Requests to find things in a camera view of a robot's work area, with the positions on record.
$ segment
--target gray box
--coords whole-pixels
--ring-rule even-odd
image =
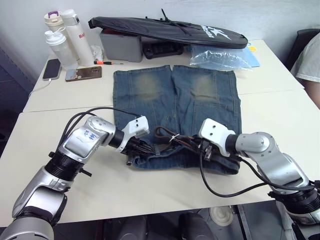
[[[100,39],[108,59],[141,62],[143,56],[141,36],[103,29]]]

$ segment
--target charging cable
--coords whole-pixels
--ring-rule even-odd
[[[29,93],[28,99],[30,98],[30,96],[31,96],[31,94],[32,94],[32,93],[34,93],[34,92],[36,92],[36,91],[39,91],[39,90],[41,90],[41,89],[44,89],[44,88],[48,87],[48,86],[49,86],[49,84],[51,83],[52,79],[51,79],[51,78],[49,78],[49,80],[48,80],[48,81],[49,81],[49,82],[48,82],[48,84],[47,84],[47,85],[42,86],[42,87],[40,87],[40,88],[38,88],[38,89],[32,90],[32,91]]]

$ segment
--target clear plastic bag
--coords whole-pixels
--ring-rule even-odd
[[[229,49],[207,46],[192,46],[190,65],[197,65],[204,69],[214,70],[249,70],[248,57],[244,49]]]
[[[93,58],[94,60],[97,61],[103,61],[103,54],[102,54],[102,49],[100,46],[98,45],[91,45],[91,50],[92,50],[92,54],[93,54]]]

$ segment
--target white shirt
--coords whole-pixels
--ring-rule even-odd
[[[296,78],[320,83],[320,33],[305,46],[291,73]]]

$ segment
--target faded knee patch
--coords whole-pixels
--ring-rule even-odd
[[[210,75],[196,77],[193,80],[190,93],[199,101],[220,102],[217,92],[217,82]]]
[[[150,73],[142,73],[134,82],[134,92],[137,98],[143,101],[150,101],[160,97],[161,86],[159,86],[159,79],[156,75]]]

